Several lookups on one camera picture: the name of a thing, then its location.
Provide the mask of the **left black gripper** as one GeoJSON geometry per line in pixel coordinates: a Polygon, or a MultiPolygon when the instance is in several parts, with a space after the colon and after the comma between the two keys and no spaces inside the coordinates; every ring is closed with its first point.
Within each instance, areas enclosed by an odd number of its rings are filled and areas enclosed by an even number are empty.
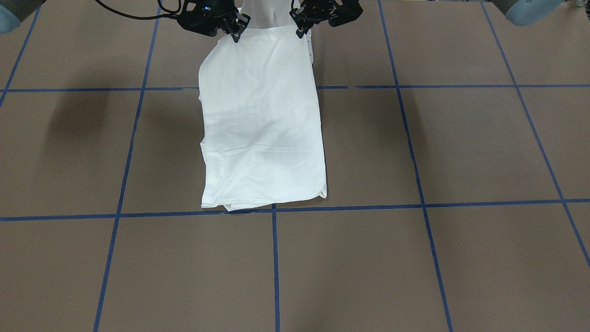
{"type": "Polygon", "coordinates": [[[308,31],[323,21],[331,27],[351,23],[363,13],[358,0],[304,0],[300,8],[293,8],[289,16],[297,26],[296,35],[302,39],[308,31]]]}

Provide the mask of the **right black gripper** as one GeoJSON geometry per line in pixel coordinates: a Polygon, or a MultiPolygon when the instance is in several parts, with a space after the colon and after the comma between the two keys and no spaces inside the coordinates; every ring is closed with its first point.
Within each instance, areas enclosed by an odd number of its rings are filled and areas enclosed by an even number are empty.
{"type": "Polygon", "coordinates": [[[204,36],[229,34],[238,43],[251,17],[238,13],[233,0],[186,0],[177,23],[186,31],[204,36]]]}

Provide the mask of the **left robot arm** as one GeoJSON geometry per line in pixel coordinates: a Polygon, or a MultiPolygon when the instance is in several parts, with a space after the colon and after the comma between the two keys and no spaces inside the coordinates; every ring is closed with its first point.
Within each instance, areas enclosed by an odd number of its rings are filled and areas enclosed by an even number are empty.
{"type": "MultiPolygon", "coordinates": [[[[547,17],[561,0],[491,0],[510,23],[527,26],[547,17]]],[[[297,36],[303,38],[314,25],[328,21],[339,27],[358,19],[363,13],[359,0],[303,0],[296,8],[291,2],[289,16],[297,25],[297,36]]]]}

